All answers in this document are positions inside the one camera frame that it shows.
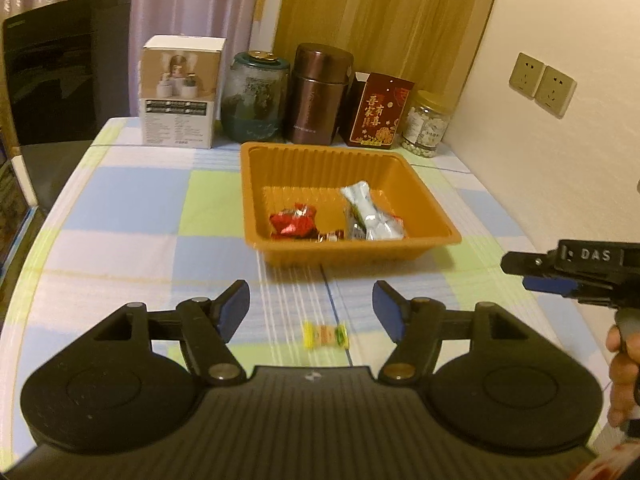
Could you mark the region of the person's right hand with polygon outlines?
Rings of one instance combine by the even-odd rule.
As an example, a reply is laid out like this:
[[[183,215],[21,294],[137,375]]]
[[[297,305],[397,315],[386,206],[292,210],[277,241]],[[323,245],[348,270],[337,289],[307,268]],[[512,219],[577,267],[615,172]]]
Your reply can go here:
[[[619,427],[631,419],[631,413],[637,406],[634,393],[639,377],[639,334],[629,335],[622,340],[620,330],[614,325],[608,331],[605,345],[609,352],[615,353],[608,372],[612,382],[608,423],[612,427]]]

